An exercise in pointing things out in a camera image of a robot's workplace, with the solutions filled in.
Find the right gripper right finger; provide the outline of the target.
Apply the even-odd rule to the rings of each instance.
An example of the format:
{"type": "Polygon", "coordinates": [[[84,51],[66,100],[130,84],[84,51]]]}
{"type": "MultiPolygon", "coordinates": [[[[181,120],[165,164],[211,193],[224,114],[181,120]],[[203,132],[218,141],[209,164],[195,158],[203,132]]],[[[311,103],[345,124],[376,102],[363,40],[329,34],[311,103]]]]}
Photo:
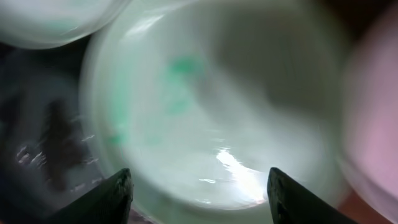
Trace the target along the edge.
{"type": "Polygon", "coordinates": [[[274,224],[356,224],[275,167],[269,171],[267,195],[274,224]]]}

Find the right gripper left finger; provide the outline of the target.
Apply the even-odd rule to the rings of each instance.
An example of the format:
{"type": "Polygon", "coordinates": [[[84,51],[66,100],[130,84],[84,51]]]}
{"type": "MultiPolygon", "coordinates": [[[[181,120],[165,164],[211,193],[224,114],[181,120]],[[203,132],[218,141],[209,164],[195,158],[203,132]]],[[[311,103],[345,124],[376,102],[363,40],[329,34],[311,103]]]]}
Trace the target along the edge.
{"type": "Polygon", "coordinates": [[[129,169],[121,169],[46,219],[49,224],[126,224],[134,185],[129,169]]]}

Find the white plate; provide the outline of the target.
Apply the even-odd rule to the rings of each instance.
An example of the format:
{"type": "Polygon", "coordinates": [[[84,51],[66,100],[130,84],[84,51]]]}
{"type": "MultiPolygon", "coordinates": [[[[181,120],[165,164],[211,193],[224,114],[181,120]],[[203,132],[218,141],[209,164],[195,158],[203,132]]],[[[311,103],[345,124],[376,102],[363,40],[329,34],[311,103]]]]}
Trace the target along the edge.
{"type": "Polygon", "coordinates": [[[397,3],[356,46],[345,70],[347,181],[370,207],[397,223],[397,3]]]}

